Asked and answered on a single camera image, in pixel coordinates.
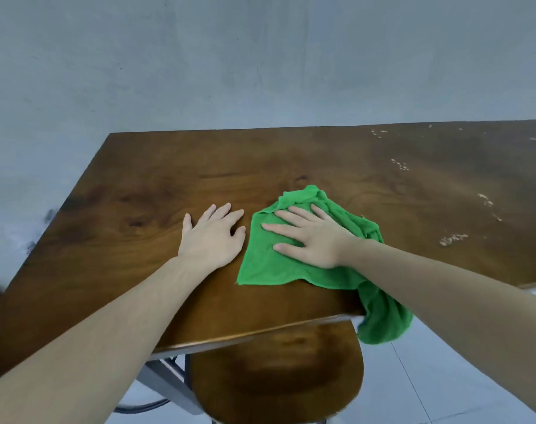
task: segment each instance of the green microfiber towel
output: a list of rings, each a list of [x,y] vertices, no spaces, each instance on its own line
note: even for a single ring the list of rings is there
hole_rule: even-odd
[[[317,268],[272,249],[278,242],[298,246],[302,244],[291,238],[265,231],[261,226],[262,223],[288,224],[274,215],[274,211],[285,210],[294,205],[311,212],[312,203],[354,235],[384,242],[376,223],[345,211],[327,198],[327,194],[317,186],[310,185],[302,191],[284,192],[277,202],[252,216],[250,240],[238,273],[237,284],[278,285],[306,280],[311,284],[330,289],[357,289],[366,310],[366,318],[358,326],[358,339],[365,344],[380,344],[400,337],[411,324],[413,314],[367,278],[347,267]]]

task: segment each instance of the wooden table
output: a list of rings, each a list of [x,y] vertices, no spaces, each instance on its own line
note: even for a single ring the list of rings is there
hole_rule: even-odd
[[[536,285],[536,121],[111,134],[0,299],[0,375],[175,256],[184,213],[230,201],[248,226],[308,184],[394,247]],[[190,296],[153,358],[363,314],[356,292],[238,286],[242,258]]]

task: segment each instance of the gray wall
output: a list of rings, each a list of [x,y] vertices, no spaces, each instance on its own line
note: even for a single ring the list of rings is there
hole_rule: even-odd
[[[0,0],[0,284],[109,132],[536,118],[536,0]]]

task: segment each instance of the finger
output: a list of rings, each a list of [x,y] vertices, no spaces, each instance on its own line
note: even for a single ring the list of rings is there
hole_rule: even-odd
[[[185,233],[191,231],[192,228],[192,217],[189,214],[186,214],[184,216],[184,222],[181,227],[181,234],[184,235]]]
[[[221,220],[230,211],[230,202],[227,202],[222,207],[217,208],[217,211],[211,216],[211,220]]]
[[[211,218],[211,214],[215,213],[215,204],[211,205],[207,210],[205,210],[205,212],[203,213],[203,215],[199,218],[199,220],[197,221],[197,223],[199,223],[200,221],[207,221]]]
[[[287,236],[288,238],[292,238],[294,240],[302,241],[301,238],[303,237],[303,235],[301,235],[300,228],[296,228],[288,224],[268,224],[268,223],[262,223],[262,227],[266,231],[270,231],[278,235]]]
[[[244,210],[233,211],[232,213],[227,214],[223,220],[227,221],[230,226],[233,226],[243,216],[243,214]]]
[[[274,214],[277,215],[280,219],[283,219],[288,223],[291,223],[293,226],[297,227],[305,226],[308,222],[303,217],[298,216],[297,214],[290,213],[289,211],[278,210],[274,212]]]
[[[238,229],[236,229],[235,234],[233,235],[233,238],[235,238],[238,243],[240,244],[241,248],[244,244],[244,239],[246,238],[246,226],[241,226]]]
[[[318,221],[319,218],[313,214],[313,213],[309,213],[309,211],[307,210],[304,210],[303,208],[300,208],[300,207],[289,207],[288,208],[288,211],[291,211],[293,214],[297,214],[298,216],[301,216],[303,217],[304,219],[308,220],[308,221]]]
[[[295,245],[291,244],[276,244],[273,246],[273,249],[276,250],[278,253],[283,254],[284,256],[289,256],[299,261],[305,262],[306,256],[304,247],[296,247]]]
[[[323,220],[333,220],[331,216],[325,213],[322,209],[316,206],[314,203],[311,204],[311,209],[313,212]]]

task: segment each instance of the white tile floor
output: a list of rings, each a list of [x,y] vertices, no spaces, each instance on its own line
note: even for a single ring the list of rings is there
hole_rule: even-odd
[[[467,363],[421,321],[395,342],[363,345],[364,382],[338,414],[344,424],[536,424],[536,414]],[[139,385],[130,402],[153,400]],[[168,404],[140,415],[110,416],[107,424],[210,423]]]

